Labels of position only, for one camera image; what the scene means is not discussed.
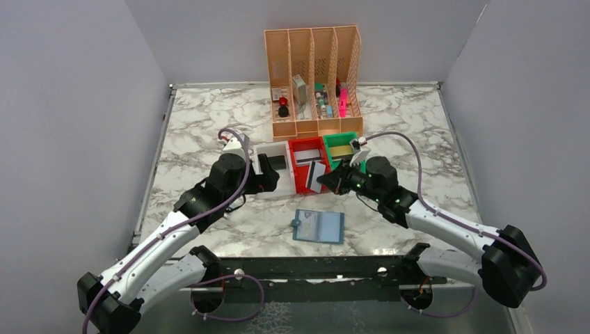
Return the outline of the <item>blue leather card holder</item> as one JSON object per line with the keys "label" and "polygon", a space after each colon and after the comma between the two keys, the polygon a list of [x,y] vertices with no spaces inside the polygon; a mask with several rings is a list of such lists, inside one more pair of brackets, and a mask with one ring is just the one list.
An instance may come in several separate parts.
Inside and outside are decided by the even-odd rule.
{"label": "blue leather card holder", "polygon": [[342,212],[321,212],[297,209],[290,226],[292,239],[318,244],[344,243],[345,215]]}

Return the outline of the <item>gold VIP card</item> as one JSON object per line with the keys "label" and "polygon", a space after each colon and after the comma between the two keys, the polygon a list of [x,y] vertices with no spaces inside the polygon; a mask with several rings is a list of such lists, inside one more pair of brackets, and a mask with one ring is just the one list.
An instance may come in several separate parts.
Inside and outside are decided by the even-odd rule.
{"label": "gold VIP card", "polygon": [[329,153],[333,161],[350,158],[354,155],[353,148],[350,145],[330,146]]}

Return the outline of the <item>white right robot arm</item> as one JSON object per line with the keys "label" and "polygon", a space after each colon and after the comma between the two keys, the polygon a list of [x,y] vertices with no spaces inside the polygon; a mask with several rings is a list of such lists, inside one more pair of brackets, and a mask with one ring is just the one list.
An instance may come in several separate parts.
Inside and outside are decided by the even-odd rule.
{"label": "white right robot arm", "polygon": [[546,274],[521,230],[474,223],[434,207],[399,184],[396,169],[385,157],[370,158],[365,172],[343,160],[317,180],[337,195],[353,191],[373,200],[386,221],[452,246],[421,246],[405,260],[401,273],[410,283],[427,276],[450,278],[474,285],[509,308],[517,308],[530,291],[545,284]]}

